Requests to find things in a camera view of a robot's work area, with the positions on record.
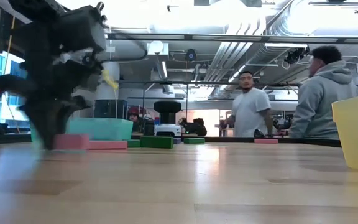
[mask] teal container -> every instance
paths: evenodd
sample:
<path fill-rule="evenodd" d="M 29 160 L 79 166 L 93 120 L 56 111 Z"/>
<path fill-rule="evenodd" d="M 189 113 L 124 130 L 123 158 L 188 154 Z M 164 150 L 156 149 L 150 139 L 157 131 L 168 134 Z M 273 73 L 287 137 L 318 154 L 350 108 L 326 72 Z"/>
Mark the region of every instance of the teal container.
<path fill-rule="evenodd" d="M 94 141 L 130 140 L 132 121 L 117 118 L 74 118 L 69 120 L 67 134 L 88 134 Z"/>

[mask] pink block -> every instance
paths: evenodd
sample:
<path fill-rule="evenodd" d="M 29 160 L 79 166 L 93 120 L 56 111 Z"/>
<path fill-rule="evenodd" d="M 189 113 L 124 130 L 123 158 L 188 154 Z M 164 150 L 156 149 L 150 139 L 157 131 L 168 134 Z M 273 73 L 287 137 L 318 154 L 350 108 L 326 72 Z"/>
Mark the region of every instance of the pink block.
<path fill-rule="evenodd" d="M 255 144 L 278 144 L 278 139 L 255 139 Z"/>
<path fill-rule="evenodd" d="M 91 141 L 91 150 L 127 149 L 127 141 Z"/>
<path fill-rule="evenodd" d="M 90 148 L 90 136 L 87 134 L 58 134 L 55 136 L 54 148 L 87 150 Z"/>

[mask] glass wall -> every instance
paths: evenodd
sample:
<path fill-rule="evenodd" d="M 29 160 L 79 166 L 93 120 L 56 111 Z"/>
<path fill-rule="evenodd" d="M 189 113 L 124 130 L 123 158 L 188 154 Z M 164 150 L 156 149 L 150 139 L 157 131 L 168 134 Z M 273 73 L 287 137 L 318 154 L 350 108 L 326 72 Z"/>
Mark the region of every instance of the glass wall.
<path fill-rule="evenodd" d="M 24 62 L 13 54 L 3 52 L 0 54 L 0 75 L 12 74 L 25 77 L 27 72 L 19 68 Z M 24 99 L 19 96 L 5 93 L 0 99 L 0 123 L 6 123 L 10 128 L 29 128 L 29 120 L 17 107 L 23 105 Z"/>

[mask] white t-shirt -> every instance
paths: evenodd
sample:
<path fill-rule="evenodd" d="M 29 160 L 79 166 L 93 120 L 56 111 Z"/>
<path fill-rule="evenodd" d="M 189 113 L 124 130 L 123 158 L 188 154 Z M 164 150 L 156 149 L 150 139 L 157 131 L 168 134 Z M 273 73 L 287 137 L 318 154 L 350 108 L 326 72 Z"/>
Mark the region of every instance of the white t-shirt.
<path fill-rule="evenodd" d="M 233 101 L 232 114 L 236 117 L 234 123 L 235 137 L 254 137 L 256 129 L 267 134 L 267 127 L 261 111 L 270 109 L 269 96 L 263 90 L 252 88 Z"/>

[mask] hood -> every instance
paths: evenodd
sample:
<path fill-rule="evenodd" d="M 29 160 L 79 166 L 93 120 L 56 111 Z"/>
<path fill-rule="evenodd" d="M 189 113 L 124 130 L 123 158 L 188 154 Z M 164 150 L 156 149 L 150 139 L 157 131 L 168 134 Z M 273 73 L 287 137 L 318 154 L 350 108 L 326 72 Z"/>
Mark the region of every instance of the hood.
<path fill-rule="evenodd" d="M 339 84 L 349 84 L 353 80 L 352 72 L 345 68 L 345 66 L 346 62 L 343 60 L 330 63 L 323 68 L 320 68 L 317 71 L 316 76 L 318 75 L 328 78 Z"/>

